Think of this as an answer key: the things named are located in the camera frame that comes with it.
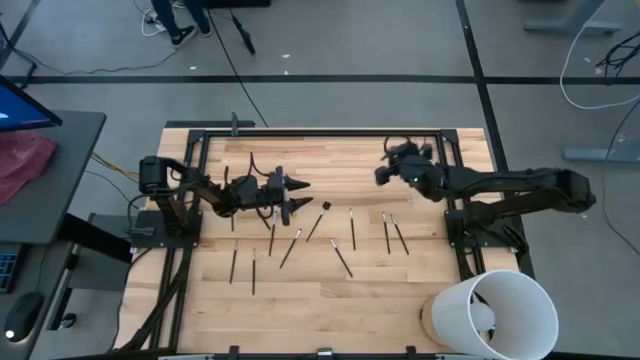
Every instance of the monitor screen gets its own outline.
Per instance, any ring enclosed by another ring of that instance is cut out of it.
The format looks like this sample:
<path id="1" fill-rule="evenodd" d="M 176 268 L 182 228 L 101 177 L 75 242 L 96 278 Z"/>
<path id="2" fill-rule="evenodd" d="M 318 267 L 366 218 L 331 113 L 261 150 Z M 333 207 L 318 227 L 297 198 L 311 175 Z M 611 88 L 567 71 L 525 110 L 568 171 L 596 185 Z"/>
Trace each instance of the monitor screen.
<path id="1" fill-rule="evenodd" d="M 6 79 L 0 82 L 0 132 L 60 125 L 51 112 Z"/>

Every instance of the white bucket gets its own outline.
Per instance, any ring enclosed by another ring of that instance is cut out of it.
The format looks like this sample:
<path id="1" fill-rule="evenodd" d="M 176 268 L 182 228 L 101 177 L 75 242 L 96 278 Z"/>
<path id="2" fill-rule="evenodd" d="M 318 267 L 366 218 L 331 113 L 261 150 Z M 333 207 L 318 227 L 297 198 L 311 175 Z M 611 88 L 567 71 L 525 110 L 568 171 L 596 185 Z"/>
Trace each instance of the white bucket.
<path id="1" fill-rule="evenodd" d="M 470 304 L 474 292 L 487 301 L 493 313 L 477 300 Z M 558 338 L 558 314 L 551 298 L 537 282 L 517 271 L 494 270 L 478 275 L 442 291 L 429 303 L 433 304 L 432 318 L 424 316 L 425 327 L 433 328 L 439 340 L 462 353 L 537 360 L 551 352 Z M 485 342 L 478 330 L 486 330 L 479 327 L 493 322 L 492 316 L 495 332 Z"/>

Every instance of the red cloth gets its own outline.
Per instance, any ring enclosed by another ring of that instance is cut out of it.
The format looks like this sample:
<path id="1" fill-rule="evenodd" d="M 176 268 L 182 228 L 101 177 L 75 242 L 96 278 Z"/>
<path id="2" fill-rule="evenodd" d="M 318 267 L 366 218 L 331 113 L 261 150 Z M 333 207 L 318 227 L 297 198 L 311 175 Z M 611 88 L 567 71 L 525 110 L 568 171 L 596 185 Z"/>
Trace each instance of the red cloth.
<path id="1" fill-rule="evenodd" d="M 0 205 L 42 174 L 55 149 L 53 139 L 35 131 L 0 133 Z"/>

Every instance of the metal bracket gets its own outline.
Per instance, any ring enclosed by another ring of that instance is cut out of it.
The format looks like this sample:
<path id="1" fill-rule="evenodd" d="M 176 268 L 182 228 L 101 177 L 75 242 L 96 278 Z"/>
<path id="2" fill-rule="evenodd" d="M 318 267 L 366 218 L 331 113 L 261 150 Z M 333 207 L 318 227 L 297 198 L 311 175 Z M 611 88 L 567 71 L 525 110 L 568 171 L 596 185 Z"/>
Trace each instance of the metal bracket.
<path id="1" fill-rule="evenodd" d="M 157 210 L 143 210 L 138 213 L 135 229 L 149 230 L 148 234 L 131 234 L 131 243 L 137 248 L 195 248 L 200 243 L 202 211 L 190 217 L 188 232 L 169 235 L 165 232 L 164 217 Z"/>

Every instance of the wooden tabletop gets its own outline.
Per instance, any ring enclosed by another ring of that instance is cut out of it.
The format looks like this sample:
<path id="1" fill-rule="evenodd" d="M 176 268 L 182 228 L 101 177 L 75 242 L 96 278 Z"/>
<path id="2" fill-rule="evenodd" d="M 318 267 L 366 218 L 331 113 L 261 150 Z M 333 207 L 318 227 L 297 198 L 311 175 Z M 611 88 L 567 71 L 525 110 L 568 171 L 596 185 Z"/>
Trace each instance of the wooden tabletop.
<path id="1" fill-rule="evenodd" d="M 484 131 L 457 130 L 465 166 L 493 170 Z M 164 130 L 159 156 L 182 161 L 187 133 L 188 129 Z M 290 226 L 278 224 L 271 257 L 270 232 L 255 211 L 236 214 L 232 232 L 229 219 L 217 217 L 209 204 L 201 206 L 201 243 L 191 262 L 179 352 L 227 353 L 231 345 L 240 346 L 243 353 L 311 353 L 320 347 L 338 353 L 404 353 L 408 345 L 416 346 L 420 353 L 448 351 L 423 334 L 418 319 L 429 297 L 459 282 L 444 226 L 446 203 L 424 199 L 397 178 L 377 186 L 373 171 L 384 164 L 380 160 L 383 140 L 299 136 L 211 140 L 206 173 L 213 181 L 223 181 L 225 165 L 230 178 L 245 175 L 249 152 L 253 152 L 261 172 L 282 165 L 289 176 L 310 182 L 309 188 L 289 195 L 313 196 L 314 201 L 295 213 Z M 433 147 L 437 159 L 435 144 Z M 450 153 L 448 161 L 454 163 Z M 264 178 L 258 175 L 258 181 L 261 184 Z M 307 243 L 324 201 L 333 206 Z M 349 209 L 353 209 L 356 251 Z M 410 255 L 389 219 L 391 254 L 387 254 L 383 211 L 395 216 Z M 302 229 L 300 239 L 280 269 L 298 229 Z M 335 239 L 353 278 L 329 238 Z M 229 284 L 236 239 L 236 270 Z M 255 295 L 251 294 L 253 249 L 257 253 Z M 155 305 L 164 253 L 151 251 L 131 270 L 116 346 L 131 338 Z M 515 256 L 506 248 L 483 249 L 483 254 L 487 270 L 518 269 Z M 164 324 L 165 344 L 168 323 Z"/>

